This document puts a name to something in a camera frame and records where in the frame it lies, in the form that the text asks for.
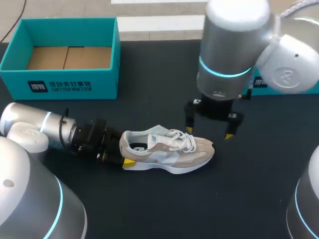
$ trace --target black table surface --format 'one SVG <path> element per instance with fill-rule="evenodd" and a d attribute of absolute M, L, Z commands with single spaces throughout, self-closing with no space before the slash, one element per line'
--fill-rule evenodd
<path fill-rule="evenodd" d="M 78 124 L 97 117 L 118 130 L 156 124 L 184 131 L 184 104 L 196 89 L 198 40 L 122 42 L 118 98 L 23 101 Z M 0 44 L 0 59 L 6 49 Z M 0 112 L 12 102 L 0 81 Z M 319 145 L 319 96 L 262 96 L 240 101 L 237 135 L 226 123 L 195 119 L 195 136 L 215 143 L 206 166 L 183 175 L 124 171 L 51 150 L 45 165 L 83 202 L 88 239 L 288 239 L 286 208 Z"/>

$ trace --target robotic arm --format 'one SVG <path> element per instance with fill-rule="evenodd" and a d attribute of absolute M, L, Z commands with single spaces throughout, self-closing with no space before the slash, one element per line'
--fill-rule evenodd
<path fill-rule="evenodd" d="M 189 131 L 194 113 L 200 113 L 228 121 L 226 138 L 234 135 L 243 115 L 232 112 L 232 104 L 241 97 L 254 66 L 270 87 L 283 93 L 304 92 L 317 83 L 319 23 L 284 17 L 290 13 L 273 15 L 267 0 L 208 3 L 197 74 L 202 98 L 185 107 Z"/>

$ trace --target shoe toe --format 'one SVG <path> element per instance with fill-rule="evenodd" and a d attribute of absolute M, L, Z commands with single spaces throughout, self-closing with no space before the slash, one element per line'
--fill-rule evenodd
<path fill-rule="evenodd" d="M 213 142 L 204 138 L 195 138 L 197 152 L 206 152 L 207 160 L 211 159 L 215 153 Z"/>

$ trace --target shoelace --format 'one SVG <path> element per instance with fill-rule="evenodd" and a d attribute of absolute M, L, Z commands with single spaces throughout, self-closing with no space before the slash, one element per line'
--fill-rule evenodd
<path fill-rule="evenodd" d="M 176 134 L 171 139 L 171 145 L 176 139 L 183 140 L 183 144 L 180 147 L 177 148 L 170 148 L 170 151 L 178 151 L 183 150 L 184 153 L 193 153 L 196 151 L 197 146 L 193 135 L 189 135 L 188 133 L 183 133 L 182 131 L 179 131 L 177 129 L 171 129 L 169 134 Z"/>

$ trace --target cardboard box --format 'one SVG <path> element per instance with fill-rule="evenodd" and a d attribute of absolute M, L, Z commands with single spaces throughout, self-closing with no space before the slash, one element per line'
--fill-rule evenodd
<path fill-rule="evenodd" d="M 22 19 L 0 64 L 15 100 L 115 99 L 116 18 Z"/>

